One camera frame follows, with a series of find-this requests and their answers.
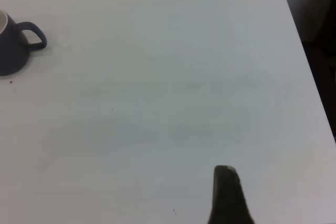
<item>mug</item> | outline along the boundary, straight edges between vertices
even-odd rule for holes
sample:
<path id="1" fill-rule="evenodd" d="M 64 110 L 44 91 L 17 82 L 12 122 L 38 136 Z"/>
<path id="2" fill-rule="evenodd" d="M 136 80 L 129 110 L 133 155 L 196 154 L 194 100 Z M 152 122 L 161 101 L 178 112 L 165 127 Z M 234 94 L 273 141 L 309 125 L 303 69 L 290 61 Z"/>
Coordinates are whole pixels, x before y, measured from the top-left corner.
<path id="1" fill-rule="evenodd" d="M 33 31 L 41 42 L 29 44 L 23 30 Z M 47 38 L 35 24 L 16 24 L 6 12 L 0 10 L 0 76 L 16 73 L 27 63 L 31 51 L 46 46 Z"/>

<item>white table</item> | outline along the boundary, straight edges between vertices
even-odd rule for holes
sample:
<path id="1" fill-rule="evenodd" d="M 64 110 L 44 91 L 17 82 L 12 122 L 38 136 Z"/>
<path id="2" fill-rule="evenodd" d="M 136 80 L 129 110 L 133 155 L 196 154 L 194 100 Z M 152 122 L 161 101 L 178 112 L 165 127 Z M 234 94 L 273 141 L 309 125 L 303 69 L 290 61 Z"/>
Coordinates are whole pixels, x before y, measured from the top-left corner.
<path id="1" fill-rule="evenodd" d="M 1 223 L 206 223 L 218 164 L 257 223 L 336 222 L 335 143 L 286 0 L 0 3 L 49 40 L 0 80 Z"/>

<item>black object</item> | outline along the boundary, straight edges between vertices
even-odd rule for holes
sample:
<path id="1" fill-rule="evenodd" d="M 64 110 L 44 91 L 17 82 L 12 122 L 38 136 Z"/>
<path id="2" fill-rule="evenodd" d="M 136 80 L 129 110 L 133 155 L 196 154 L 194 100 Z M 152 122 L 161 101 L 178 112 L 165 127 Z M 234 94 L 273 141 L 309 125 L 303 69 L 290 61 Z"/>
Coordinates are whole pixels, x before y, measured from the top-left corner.
<path id="1" fill-rule="evenodd" d="M 254 224 L 236 170 L 216 166 L 212 211 L 208 224 Z"/>
<path id="2" fill-rule="evenodd" d="M 41 42 L 29 44 L 23 30 L 31 30 Z M 27 63 L 30 51 L 47 46 L 43 32 L 31 22 L 16 24 L 12 18 L 0 10 L 0 76 L 16 73 Z"/>

